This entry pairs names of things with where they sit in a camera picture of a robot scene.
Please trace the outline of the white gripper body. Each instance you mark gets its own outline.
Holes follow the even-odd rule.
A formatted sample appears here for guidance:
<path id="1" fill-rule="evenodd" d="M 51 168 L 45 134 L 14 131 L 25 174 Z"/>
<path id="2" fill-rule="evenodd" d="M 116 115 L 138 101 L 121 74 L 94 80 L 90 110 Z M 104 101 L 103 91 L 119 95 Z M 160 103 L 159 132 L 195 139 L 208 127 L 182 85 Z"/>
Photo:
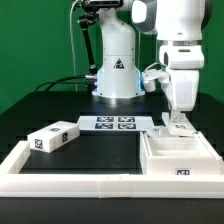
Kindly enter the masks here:
<path id="1" fill-rule="evenodd" d="M 200 45 L 162 45 L 159 62 L 168 80 L 162 89 L 174 111 L 191 111 L 196 102 L 199 70 L 204 66 Z"/>

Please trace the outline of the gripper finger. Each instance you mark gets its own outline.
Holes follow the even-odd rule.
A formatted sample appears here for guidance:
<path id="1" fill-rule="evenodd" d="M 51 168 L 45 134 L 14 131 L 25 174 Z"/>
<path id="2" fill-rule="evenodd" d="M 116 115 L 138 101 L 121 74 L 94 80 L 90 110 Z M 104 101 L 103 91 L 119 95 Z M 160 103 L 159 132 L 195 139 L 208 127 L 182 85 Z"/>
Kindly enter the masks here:
<path id="1" fill-rule="evenodd" d="M 171 112 L 171 119 L 173 121 L 180 121 L 182 119 L 182 114 L 180 112 L 172 111 Z"/>

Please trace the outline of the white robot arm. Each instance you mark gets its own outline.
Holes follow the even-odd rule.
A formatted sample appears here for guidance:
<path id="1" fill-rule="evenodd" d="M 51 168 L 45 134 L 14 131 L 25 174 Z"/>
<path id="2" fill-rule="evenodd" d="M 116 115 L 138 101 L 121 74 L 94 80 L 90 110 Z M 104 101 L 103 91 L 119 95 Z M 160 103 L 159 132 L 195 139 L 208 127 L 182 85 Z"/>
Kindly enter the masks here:
<path id="1" fill-rule="evenodd" d="M 169 118 L 180 120 L 195 106 L 199 70 L 204 66 L 202 30 L 211 16 L 211 0 L 124 0 L 132 23 L 117 18 L 109 5 L 100 8 L 103 64 L 93 95 L 117 103 L 155 90 L 160 82 L 169 105 Z M 135 64 L 135 33 L 156 37 L 156 61 L 143 72 Z"/>

